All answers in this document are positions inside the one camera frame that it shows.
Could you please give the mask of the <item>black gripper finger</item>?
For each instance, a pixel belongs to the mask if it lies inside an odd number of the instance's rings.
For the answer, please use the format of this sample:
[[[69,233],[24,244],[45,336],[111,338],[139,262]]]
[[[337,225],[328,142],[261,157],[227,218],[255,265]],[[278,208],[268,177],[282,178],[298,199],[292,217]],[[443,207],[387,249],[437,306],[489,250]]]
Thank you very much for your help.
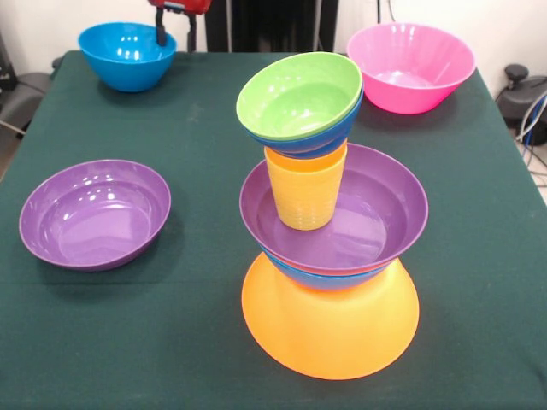
[[[195,14],[185,14],[189,21],[189,30],[187,33],[187,46],[188,52],[194,52],[197,48],[197,17]]]
[[[167,34],[163,25],[163,8],[156,9],[155,26],[156,26],[156,42],[159,46],[165,46],[167,43]]]

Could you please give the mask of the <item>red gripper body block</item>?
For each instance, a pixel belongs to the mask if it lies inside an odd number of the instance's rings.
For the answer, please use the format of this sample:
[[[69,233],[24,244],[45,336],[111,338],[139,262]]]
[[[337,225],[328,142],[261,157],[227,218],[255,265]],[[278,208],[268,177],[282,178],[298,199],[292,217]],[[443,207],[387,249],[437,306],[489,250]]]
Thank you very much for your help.
[[[149,0],[149,4],[156,8],[187,15],[203,15],[211,3],[211,0]]]

